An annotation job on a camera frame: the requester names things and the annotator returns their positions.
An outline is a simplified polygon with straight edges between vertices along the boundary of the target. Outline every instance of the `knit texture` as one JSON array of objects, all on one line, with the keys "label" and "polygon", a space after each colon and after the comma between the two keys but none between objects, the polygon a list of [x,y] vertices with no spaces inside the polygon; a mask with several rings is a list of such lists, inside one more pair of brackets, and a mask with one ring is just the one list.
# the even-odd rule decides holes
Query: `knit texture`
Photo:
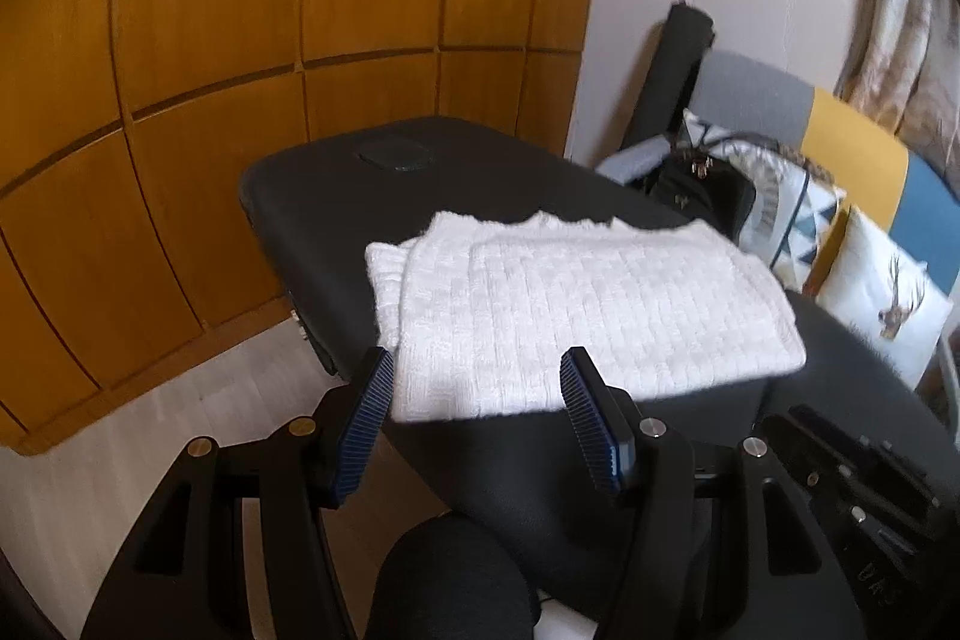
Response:
[{"label": "knit texture", "polygon": [[574,345],[635,400],[806,360],[776,279],[704,223],[438,213],[420,238],[371,244],[367,266],[380,344],[395,355],[395,420],[563,408],[560,356]]}]

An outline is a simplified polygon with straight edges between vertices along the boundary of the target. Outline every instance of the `dark pants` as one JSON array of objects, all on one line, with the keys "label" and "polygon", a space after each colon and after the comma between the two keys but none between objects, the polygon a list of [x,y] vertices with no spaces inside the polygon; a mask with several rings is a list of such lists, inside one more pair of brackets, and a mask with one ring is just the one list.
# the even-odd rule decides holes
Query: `dark pants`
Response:
[{"label": "dark pants", "polygon": [[536,593],[490,533],[463,515],[403,535],[376,579],[365,640],[530,640]]}]

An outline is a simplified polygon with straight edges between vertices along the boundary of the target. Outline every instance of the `black bag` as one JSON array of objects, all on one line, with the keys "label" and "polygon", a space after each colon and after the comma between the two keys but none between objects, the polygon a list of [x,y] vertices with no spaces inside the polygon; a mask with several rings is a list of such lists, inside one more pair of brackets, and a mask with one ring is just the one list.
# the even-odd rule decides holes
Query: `black bag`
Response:
[{"label": "black bag", "polygon": [[709,148],[675,148],[646,185],[651,199],[704,220],[733,242],[757,200],[754,184]]}]

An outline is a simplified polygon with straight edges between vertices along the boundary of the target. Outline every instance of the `wooden floor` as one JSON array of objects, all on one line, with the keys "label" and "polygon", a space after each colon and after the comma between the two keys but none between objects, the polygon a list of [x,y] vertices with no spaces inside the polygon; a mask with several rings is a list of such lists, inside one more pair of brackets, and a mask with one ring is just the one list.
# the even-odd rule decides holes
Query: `wooden floor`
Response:
[{"label": "wooden floor", "polygon": [[[67,640],[80,636],[110,562],[186,441],[258,439],[312,413],[338,381],[292,321],[120,408],[43,456],[0,449],[0,548]],[[395,540],[445,508],[382,437],[360,490],[325,525],[347,607],[366,627],[376,573]],[[245,533],[258,507],[244,509]],[[258,640],[272,638],[258,538],[245,534]]]}]

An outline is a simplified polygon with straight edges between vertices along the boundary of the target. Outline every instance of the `throw pillow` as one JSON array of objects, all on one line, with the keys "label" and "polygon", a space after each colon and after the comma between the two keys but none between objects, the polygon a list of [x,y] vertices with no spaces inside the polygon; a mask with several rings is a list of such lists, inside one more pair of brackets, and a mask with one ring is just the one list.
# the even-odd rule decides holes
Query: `throw pillow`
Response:
[{"label": "throw pillow", "polygon": [[712,155],[733,164],[757,189],[740,249],[766,263],[787,290],[803,290],[846,191],[812,179],[772,150],[745,140],[720,143],[731,131],[702,124],[690,112],[683,119],[692,145],[717,143]]},{"label": "throw pillow", "polygon": [[915,389],[953,303],[880,226],[851,208],[847,234],[817,303]]}]

